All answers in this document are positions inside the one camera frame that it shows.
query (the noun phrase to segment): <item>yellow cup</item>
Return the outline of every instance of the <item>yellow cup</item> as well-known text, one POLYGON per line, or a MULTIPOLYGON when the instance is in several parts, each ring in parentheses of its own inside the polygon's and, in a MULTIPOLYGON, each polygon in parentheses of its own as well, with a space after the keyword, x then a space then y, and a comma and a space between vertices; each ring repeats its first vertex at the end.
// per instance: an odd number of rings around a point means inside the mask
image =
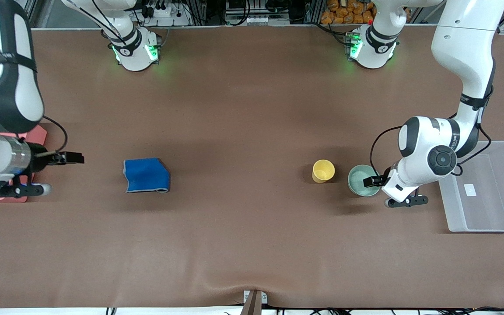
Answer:
POLYGON ((318 184, 330 180, 335 173, 334 164, 328 160, 318 160, 312 167, 312 179, 318 184))

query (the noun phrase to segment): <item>red plastic object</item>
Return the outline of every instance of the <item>red plastic object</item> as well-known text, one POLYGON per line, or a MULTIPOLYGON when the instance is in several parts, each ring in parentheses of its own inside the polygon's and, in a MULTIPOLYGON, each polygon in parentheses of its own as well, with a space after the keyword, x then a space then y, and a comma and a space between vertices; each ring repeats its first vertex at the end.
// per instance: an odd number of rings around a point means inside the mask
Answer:
MULTIPOLYGON (((15 136, 12 133, 1 132, 0 134, 2 136, 10 136, 10 137, 15 136)), ((19 136, 24 137, 25 141, 27 141, 27 142, 32 142, 34 144, 44 145, 44 141, 46 141, 47 134, 48 134, 48 132, 44 128, 40 127, 40 125, 38 125, 34 129, 32 129, 31 131, 29 131, 27 133, 20 133, 19 136)), ((18 199, 0 198, 0 202, 10 202, 10 203, 26 202, 26 197, 22 197, 22 198, 18 198, 18 199)))

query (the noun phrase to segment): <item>table surface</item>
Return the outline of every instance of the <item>table surface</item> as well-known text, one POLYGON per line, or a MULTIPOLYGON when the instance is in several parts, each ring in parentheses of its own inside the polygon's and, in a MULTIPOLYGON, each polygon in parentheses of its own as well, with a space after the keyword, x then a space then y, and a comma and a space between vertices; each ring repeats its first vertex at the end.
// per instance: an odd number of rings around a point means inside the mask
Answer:
MULTIPOLYGON (((437 183, 426 206, 354 196, 347 173, 382 130, 446 117, 462 84, 406 28, 379 70, 346 61, 317 28, 172 30, 161 62, 132 73, 97 31, 34 32, 46 113, 84 165, 37 175, 51 195, 0 204, 0 307, 231 305, 504 307, 504 234, 448 231, 437 183), (166 194, 126 194, 125 159, 158 157, 166 194), (312 163, 336 177, 314 184, 312 163)), ((504 36, 484 118, 504 140, 504 36)), ((48 129, 48 148, 62 135, 48 129)), ((396 134, 376 146, 385 169, 396 134)))

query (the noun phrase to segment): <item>green bowl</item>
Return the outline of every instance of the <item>green bowl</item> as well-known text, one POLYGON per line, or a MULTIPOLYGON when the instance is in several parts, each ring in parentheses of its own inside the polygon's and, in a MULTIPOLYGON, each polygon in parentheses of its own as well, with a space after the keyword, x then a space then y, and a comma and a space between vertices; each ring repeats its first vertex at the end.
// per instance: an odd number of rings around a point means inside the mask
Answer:
POLYGON ((376 195, 380 187, 365 187, 363 180, 367 177, 376 176, 372 167, 368 165, 358 165, 351 169, 347 177, 347 185, 355 195, 370 197, 376 195))

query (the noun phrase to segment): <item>white sticker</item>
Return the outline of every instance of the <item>white sticker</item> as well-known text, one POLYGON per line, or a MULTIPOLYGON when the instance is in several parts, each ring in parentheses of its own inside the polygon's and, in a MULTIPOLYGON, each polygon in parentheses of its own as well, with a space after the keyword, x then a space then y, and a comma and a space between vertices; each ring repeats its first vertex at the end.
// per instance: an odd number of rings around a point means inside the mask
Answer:
POLYGON ((467 197, 476 196, 476 189, 474 188, 474 184, 464 184, 464 190, 466 190, 467 197))

